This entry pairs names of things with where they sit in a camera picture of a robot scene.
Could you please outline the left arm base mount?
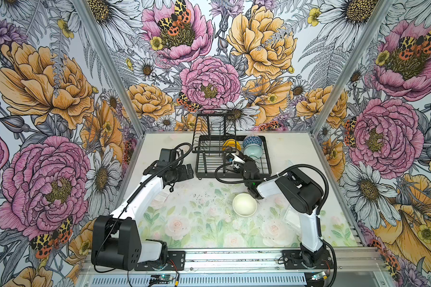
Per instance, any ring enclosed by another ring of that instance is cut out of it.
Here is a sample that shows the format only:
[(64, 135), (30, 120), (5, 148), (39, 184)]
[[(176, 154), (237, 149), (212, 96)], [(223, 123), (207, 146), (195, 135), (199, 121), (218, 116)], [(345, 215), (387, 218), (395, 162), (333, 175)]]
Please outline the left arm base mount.
[(141, 242), (141, 253), (135, 271), (183, 271), (185, 251), (170, 251), (166, 242), (146, 240)]

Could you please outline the dotted pattern bowl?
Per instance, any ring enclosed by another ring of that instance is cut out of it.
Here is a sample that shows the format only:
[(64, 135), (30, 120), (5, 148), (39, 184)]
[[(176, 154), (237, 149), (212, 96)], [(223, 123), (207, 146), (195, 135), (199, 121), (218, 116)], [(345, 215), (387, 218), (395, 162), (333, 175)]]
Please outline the dotted pattern bowl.
[(234, 172), (239, 172), (245, 164), (245, 161), (236, 155), (231, 155), (228, 159), (228, 162)]

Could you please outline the light green bowl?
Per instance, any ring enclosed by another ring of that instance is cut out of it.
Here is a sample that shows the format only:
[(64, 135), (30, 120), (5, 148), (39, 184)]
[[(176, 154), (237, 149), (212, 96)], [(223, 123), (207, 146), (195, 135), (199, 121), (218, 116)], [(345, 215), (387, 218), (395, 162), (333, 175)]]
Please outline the light green bowl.
[(248, 145), (244, 148), (243, 154), (251, 159), (258, 160), (263, 156), (263, 148), (256, 144)]

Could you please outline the blue triangle patterned bowl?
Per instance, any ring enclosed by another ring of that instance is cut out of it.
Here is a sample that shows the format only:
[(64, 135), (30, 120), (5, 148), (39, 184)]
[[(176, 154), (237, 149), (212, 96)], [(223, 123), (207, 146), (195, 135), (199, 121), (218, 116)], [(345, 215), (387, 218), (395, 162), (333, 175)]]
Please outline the blue triangle patterned bowl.
[(263, 141), (260, 136), (257, 135), (249, 135), (243, 139), (243, 148), (247, 148), (251, 145), (256, 145), (261, 147), (263, 145)]

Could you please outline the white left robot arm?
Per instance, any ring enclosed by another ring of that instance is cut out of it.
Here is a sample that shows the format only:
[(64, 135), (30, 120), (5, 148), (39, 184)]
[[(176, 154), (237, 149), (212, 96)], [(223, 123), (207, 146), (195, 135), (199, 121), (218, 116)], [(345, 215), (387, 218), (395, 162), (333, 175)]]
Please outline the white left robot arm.
[(140, 264), (162, 267), (168, 263), (168, 247), (161, 240), (142, 240), (137, 220), (141, 219), (152, 201), (178, 182), (193, 179), (193, 169), (184, 159), (192, 151), (191, 143), (181, 143), (173, 149), (163, 148), (158, 160), (142, 173), (135, 191), (110, 215), (99, 216), (93, 226), (91, 263), (94, 268), (132, 271)]

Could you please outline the pink striped bowl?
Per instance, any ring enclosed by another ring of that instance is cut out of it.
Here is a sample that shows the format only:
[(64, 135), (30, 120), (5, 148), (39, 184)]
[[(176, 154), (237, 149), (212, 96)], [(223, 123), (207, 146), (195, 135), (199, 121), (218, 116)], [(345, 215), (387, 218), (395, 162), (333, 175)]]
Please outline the pink striped bowl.
[(228, 158), (236, 158), (239, 157), (239, 151), (237, 148), (233, 147), (224, 147), (223, 152), (226, 154)]

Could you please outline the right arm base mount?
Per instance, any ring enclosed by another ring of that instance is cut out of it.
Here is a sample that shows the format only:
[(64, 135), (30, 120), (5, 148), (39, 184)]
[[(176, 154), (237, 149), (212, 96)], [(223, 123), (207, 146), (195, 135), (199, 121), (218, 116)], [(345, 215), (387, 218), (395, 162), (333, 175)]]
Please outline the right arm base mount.
[(332, 254), (325, 245), (318, 251), (310, 251), (300, 244), (299, 249), (282, 250), (281, 259), (286, 270), (330, 270), (334, 267)]

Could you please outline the cream white bowl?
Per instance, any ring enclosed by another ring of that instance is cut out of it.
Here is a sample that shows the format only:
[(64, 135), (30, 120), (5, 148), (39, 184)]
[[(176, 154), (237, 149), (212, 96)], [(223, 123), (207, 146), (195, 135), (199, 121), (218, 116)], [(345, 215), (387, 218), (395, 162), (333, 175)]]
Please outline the cream white bowl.
[(249, 194), (240, 193), (234, 197), (232, 207), (238, 216), (249, 217), (257, 211), (257, 202)]

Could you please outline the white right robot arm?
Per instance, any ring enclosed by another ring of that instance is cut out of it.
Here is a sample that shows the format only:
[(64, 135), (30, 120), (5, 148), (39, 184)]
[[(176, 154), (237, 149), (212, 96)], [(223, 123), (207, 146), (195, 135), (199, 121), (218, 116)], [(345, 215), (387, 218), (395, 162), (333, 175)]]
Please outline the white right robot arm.
[(254, 161), (236, 162), (241, 181), (253, 198), (260, 200), (282, 194), (298, 213), (301, 231), (300, 259), (304, 267), (312, 269), (326, 258), (322, 239), (320, 211), (329, 195), (329, 184), (324, 173), (308, 164), (292, 165), (280, 173), (261, 177)]

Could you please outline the yellow bowl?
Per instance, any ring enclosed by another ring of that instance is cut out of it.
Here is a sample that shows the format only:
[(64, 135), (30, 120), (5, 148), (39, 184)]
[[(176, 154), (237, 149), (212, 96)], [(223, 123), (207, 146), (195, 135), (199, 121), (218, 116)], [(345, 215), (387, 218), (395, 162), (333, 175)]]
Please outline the yellow bowl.
[(240, 143), (235, 139), (228, 139), (226, 140), (222, 145), (222, 151), (241, 151), (241, 145)]

